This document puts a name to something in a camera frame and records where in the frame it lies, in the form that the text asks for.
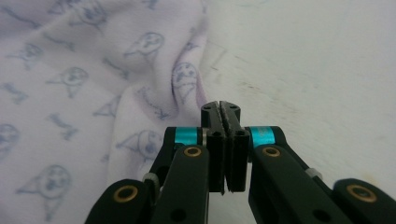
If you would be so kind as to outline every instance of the white sheet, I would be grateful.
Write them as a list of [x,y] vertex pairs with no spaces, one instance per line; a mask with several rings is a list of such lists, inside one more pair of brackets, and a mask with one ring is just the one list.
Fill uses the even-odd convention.
[[0,3],[0,222],[83,223],[199,126],[201,0]]

